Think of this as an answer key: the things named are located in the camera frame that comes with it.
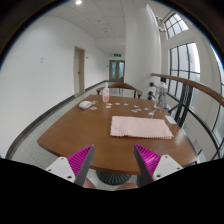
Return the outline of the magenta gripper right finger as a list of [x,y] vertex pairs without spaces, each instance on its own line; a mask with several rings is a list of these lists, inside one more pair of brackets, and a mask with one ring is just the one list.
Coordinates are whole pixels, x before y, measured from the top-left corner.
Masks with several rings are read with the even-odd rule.
[[158,155],[155,152],[135,144],[134,156],[141,174],[137,177],[139,187],[146,186],[182,169],[169,155]]

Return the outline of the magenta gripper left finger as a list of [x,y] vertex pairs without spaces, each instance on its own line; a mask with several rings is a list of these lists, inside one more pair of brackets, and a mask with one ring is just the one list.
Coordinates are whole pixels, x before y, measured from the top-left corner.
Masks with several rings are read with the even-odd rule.
[[82,186],[94,154],[95,148],[93,145],[90,145],[69,157],[58,157],[47,168],[47,171],[78,186]]

